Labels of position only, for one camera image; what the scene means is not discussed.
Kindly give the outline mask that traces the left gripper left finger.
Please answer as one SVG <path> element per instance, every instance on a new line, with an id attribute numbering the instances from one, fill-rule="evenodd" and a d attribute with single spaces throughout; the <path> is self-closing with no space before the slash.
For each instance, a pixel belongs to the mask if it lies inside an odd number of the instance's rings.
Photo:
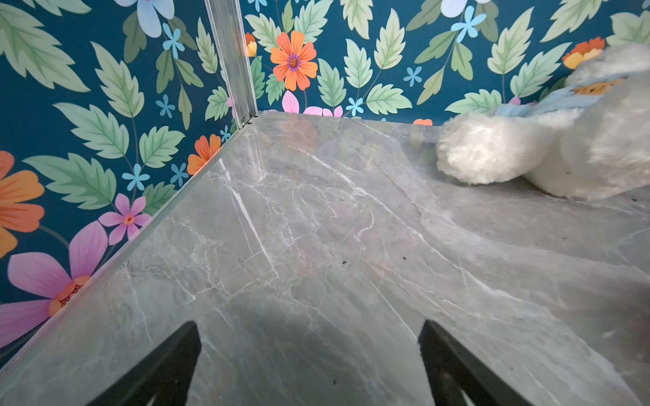
<path id="1" fill-rule="evenodd" d="M 198 326 L 188 321 L 90 404 L 185 405 L 200 353 Z"/>

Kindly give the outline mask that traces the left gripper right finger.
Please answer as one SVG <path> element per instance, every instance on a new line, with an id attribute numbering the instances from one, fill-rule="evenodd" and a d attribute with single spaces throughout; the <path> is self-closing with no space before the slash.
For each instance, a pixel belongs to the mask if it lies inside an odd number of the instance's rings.
<path id="1" fill-rule="evenodd" d="M 418 343 L 436 405 L 532 406 L 436 321 L 424 321 Z"/>

